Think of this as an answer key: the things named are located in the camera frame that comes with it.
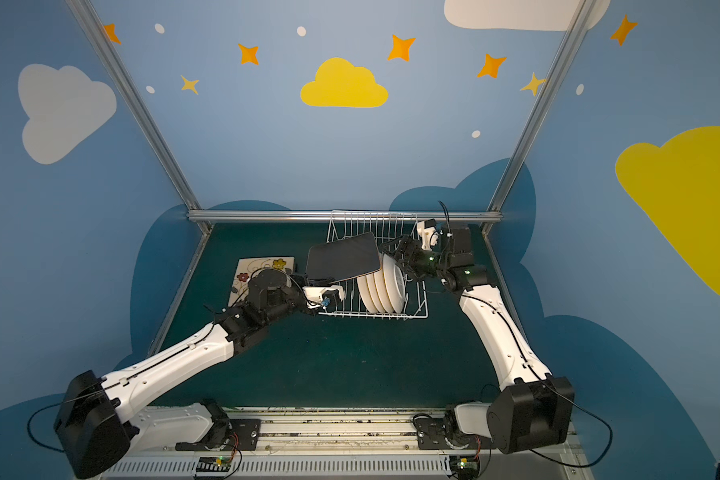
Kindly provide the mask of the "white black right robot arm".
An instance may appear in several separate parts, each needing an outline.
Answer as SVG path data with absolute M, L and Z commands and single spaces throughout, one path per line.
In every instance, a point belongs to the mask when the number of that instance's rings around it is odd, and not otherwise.
M 437 229 L 418 223 L 418 235 L 384 242 L 382 253 L 416 280 L 436 278 L 475 328 L 498 380 L 489 404 L 462 403 L 450 415 L 459 436 L 491 440 L 503 454 L 562 444 L 568 436 L 574 388 L 556 377 L 532 351 L 507 310 L 486 266 L 476 262 L 471 231 L 464 224 Z

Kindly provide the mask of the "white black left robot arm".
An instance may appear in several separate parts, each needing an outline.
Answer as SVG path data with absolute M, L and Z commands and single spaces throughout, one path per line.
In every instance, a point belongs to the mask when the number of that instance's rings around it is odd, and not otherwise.
M 314 315 L 345 298 L 342 286 L 310 286 L 274 268 L 252 276 L 245 292 L 197 333 L 130 367 L 102 377 L 74 377 L 53 430 L 76 477 L 87 479 L 117 463 L 139 429 L 133 418 L 153 400 L 264 338 L 269 326 L 300 312 Z

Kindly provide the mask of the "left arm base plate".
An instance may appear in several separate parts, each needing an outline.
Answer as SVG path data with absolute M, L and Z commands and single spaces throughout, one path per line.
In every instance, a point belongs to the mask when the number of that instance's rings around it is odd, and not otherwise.
M 260 419 L 216 420 L 202 439 L 209 450 L 253 451 L 260 436 Z

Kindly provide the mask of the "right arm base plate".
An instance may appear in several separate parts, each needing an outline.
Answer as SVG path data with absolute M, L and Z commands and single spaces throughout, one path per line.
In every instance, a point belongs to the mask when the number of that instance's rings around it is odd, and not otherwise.
M 477 451 L 494 448 L 491 438 L 461 431 L 452 412 L 447 412 L 444 417 L 417 413 L 411 418 L 411 423 L 420 450 Z

